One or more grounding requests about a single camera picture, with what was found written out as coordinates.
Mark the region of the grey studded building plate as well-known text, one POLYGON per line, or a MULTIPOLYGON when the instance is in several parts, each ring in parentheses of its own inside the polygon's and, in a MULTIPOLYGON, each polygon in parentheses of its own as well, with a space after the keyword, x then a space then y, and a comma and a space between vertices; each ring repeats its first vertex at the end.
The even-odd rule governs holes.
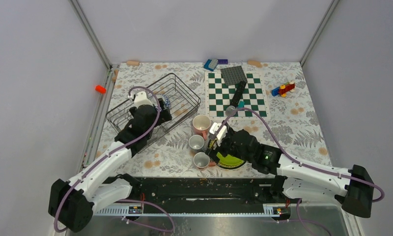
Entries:
POLYGON ((247 82, 247 77, 242 66, 223 68, 220 69, 220 72, 227 86, 238 84, 241 81, 247 82))

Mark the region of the salmon ceramic mug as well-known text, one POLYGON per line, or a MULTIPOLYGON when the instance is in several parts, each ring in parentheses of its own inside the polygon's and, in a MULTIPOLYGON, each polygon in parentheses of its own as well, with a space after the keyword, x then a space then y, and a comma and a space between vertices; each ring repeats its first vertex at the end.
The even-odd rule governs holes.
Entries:
POLYGON ((199 170, 205 170, 208 167, 216 166, 216 163, 204 152, 198 152, 194 155, 193 164, 199 170))

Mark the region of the black wire dish rack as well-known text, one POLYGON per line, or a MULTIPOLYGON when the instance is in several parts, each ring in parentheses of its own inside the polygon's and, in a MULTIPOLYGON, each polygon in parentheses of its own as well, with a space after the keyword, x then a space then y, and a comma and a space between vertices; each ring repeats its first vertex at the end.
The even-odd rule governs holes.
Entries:
POLYGON ((134 154, 152 145, 197 112, 201 103, 200 97, 174 73, 169 73, 151 83, 147 89, 134 89, 131 95, 140 91, 147 93, 153 106, 142 105, 137 108, 131 99, 126 98, 106 114, 106 119, 117 132, 115 139, 122 143, 128 143, 139 137, 154 125, 151 132, 133 144, 134 154), (156 125, 160 115, 158 98, 162 94, 168 96, 171 101, 172 120, 156 125))

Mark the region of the tan block at edge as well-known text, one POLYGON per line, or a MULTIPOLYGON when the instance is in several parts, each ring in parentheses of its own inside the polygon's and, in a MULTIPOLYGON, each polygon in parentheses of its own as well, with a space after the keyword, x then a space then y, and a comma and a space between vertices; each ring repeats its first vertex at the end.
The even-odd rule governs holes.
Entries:
POLYGON ((113 72, 112 82, 115 83, 118 77, 119 69, 115 69, 113 72))

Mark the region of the purple toy brick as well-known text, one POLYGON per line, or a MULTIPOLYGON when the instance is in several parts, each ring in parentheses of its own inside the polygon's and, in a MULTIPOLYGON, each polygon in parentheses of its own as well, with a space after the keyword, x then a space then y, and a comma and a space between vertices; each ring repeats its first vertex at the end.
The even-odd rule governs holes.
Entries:
POLYGON ((228 60, 227 59, 218 59, 218 64, 220 64, 220 65, 228 64, 228 60))

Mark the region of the blue grey toy brick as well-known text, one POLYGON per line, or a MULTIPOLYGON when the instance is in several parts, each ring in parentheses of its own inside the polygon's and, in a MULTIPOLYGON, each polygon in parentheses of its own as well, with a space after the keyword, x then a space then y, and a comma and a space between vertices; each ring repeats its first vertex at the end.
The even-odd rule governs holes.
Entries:
POLYGON ((218 60, 217 59, 208 59, 205 62, 203 68, 206 69, 206 70, 209 70, 209 71, 214 71, 215 68, 217 67, 217 65, 218 65, 218 60))

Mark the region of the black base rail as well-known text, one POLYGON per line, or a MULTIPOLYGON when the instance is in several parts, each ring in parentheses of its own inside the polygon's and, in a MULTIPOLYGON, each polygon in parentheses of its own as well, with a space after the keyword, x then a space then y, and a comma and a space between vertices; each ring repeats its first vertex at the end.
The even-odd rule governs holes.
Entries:
POLYGON ((133 181, 128 197, 139 203, 117 201, 96 212, 98 216, 162 216, 158 207, 171 216, 279 217, 278 209, 290 210, 297 199, 278 191, 282 179, 273 178, 192 178, 192 177, 110 177, 133 181))

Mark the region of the pink ceramic mug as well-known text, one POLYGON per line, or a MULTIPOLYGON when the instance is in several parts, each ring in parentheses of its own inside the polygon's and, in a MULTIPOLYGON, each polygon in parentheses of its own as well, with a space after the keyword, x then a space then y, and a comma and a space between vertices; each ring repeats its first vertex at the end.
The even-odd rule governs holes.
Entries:
POLYGON ((204 140, 207 140, 209 135, 209 129, 211 126, 211 120, 206 115, 197 115, 192 120, 192 128, 196 135, 200 135, 204 140))

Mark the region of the tan wooden block left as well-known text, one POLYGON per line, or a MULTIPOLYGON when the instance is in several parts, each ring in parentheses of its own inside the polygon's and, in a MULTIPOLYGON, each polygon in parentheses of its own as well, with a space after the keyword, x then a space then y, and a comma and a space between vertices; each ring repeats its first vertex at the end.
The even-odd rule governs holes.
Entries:
POLYGON ((135 61, 135 60, 128 60, 128 61, 126 61, 126 64, 128 66, 139 66, 140 62, 139 61, 135 61))

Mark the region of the grey dotted mug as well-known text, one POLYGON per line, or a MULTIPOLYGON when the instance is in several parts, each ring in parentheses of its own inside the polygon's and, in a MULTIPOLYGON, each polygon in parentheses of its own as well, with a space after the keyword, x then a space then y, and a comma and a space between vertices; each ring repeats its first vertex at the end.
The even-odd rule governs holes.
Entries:
POLYGON ((205 152, 205 140, 200 135, 192 135, 188 140, 192 153, 205 152))

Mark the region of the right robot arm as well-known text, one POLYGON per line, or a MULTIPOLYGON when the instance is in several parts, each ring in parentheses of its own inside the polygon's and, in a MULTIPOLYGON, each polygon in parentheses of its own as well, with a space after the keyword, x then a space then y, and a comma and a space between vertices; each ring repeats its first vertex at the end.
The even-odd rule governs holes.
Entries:
POLYGON ((212 125, 208 138, 206 153, 217 164, 232 157, 250 163, 260 173, 274 175, 270 196, 278 203, 287 198, 331 202, 354 216, 371 216, 374 183, 365 167, 330 167, 289 157, 246 130, 234 131, 219 123, 212 125))

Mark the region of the white plate green red rim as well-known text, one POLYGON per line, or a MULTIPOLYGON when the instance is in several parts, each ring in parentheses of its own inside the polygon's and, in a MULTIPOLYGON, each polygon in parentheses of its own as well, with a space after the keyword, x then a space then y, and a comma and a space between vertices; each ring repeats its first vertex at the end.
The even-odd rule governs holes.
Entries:
POLYGON ((215 165, 224 170, 235 170, 242 167, 246 161, 236 159, 236 160, 220 160, 219 162, 211 161, 210 165, 215 165))

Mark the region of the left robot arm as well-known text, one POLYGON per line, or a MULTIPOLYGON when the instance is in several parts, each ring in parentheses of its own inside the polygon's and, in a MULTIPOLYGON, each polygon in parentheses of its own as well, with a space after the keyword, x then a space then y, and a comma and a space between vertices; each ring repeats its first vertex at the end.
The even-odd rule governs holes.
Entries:
POLYGON ((171 120, 171 114, 163 98, 154 104, 146 94, 134 96, 130 112, 133 118, 104 154, 69 180, 58 179, 52 184, 48 213, 54 217, 56 232, 67 229, 79 232, 95 212, 123 198, 129 202, 139 199, 141 190, 131 180, 118 179, 105 187, 100 185, 111 172, 144 149, 153 128, 171 120))

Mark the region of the colourful toy brick vehicle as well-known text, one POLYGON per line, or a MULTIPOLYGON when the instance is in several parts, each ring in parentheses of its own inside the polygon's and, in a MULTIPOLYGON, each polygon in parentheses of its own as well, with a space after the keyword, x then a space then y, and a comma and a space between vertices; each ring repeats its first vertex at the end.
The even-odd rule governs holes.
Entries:
POLYGON ((291 92, 295 89, 295 81, 289 81, 286 84, 281 84, 279 87, 276 87, 275 89, 271 90, 271 95, 273 97, 275 96, 281 96, 281 97, 286 97, 288 92, 291 92))

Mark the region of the teal rectangular block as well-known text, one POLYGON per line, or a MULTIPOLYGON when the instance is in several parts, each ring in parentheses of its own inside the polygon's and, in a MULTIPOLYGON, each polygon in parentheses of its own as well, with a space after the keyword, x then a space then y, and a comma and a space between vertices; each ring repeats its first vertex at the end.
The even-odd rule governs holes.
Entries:
POLYGON ((244 105, 245 105, 245 102, 244 102, 243 100, 242 100, 242 101, 239 101, 238 107, 237 107, 237 108, 243 108, 244 105))

